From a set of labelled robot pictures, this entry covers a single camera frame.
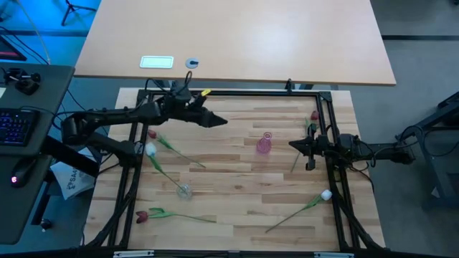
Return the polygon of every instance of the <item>keyboard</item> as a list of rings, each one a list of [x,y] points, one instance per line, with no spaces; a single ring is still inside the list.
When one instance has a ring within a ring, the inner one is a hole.
[[[37,110],[0,108],[0,145],[26,146],[38,116]]]

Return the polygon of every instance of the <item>yellow tag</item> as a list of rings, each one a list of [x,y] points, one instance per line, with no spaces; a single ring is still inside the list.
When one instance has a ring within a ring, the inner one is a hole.
[[[211,92],[210,89],[203,90],[203,91],[201,92],[201,96],[202,96],[202,97],[205,97],[205,96],[206,96],[207,94],[209,94],[210,92]]]

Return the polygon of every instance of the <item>computer mouse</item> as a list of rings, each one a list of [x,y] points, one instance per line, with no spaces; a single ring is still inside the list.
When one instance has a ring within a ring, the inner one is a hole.
[[[25,186],[29,180],[30,173],[34,170],[37,159],[35,157],[22,158],[14,166],[11,175],[11,186],[19,188]]]

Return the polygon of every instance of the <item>gray floor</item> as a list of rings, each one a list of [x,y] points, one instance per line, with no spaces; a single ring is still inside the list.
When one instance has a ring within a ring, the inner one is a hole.
[[[17,6],[7,2],[5,13],[11,17],[0,25],[10,29],[30,29]],[[31,6],[30,14],[36,18],[40,29],[62,30],[60,19],[63,15],[63,0],[51,1],[46,6],[39,0],[23,2]],[[459,8],[451,2],[373,0],[372,4],[382,34],[459,35]],[[75,0],[75,4],[97,6],[95,3],[98,1]],[[46,10],[54,18],[45,21],[40,10]],[[93,14],[82,11],[69,20],[65,29],[87,29],[92,18]],[[36,37],[21,38],[43,54]],[[79,37],[45,37],[53,64],[74,65],[84,40]],[[361,137],[370,143],[394,140],[395,134],[429,115],[438,102],[459,90],[459,42],[386,41],[385,45],[397,79],[396,87],[339,86],[340,90],[351,91]],[[229,87],[222,82],[192,84],[193,87]],[[142,80],[74,79],[70,90],[85,107],[111,108],[115,104],[119,87],[141,85]],[[233,83],[230,86],[283,87],[265,83]],[[77,110],[69,96],[66,96],[64,105],[67,110]],[[56,131],[52,131],[51,135],[59,137]],[[429,146],[432,152],[442,152],[457,140],[457,134],[431,135]],[[387,246],[401,252],[459,257],[459,212],[421,209],[422,202],[430,195],[432,185],[418,149],[414,148],[414,152],[418,159],[411,166],[379,161],[377,167],[371,169]],[[459,151],[456,151],[438,163],[442,168],[457,168],[455,157],[458,154]],[[53,220],[54,229],[42,233],[37,227],[27,226],[20,242],[14,246],[0,245],[0,253],[76,247],[80,242],[89,203],[90,193],[69,201],[53,197],[46,210],[46,217]]]

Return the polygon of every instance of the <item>tripod stand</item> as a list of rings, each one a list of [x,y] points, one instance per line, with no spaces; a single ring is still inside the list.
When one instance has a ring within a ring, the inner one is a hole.
[[[84,9],[84,10],[89,10],[89,11],[97,11],[94,8],[86,7],[86,6],[78,6],[74,5],[69,2],[69,0],[65,0],[65,3],[67,4],[67,11],[65,12],[64,19],[62,19],[62,26],[65,26],[65,20],[67,19],[67,16],[69,16],[69,13],[77,11],[78,9]]]

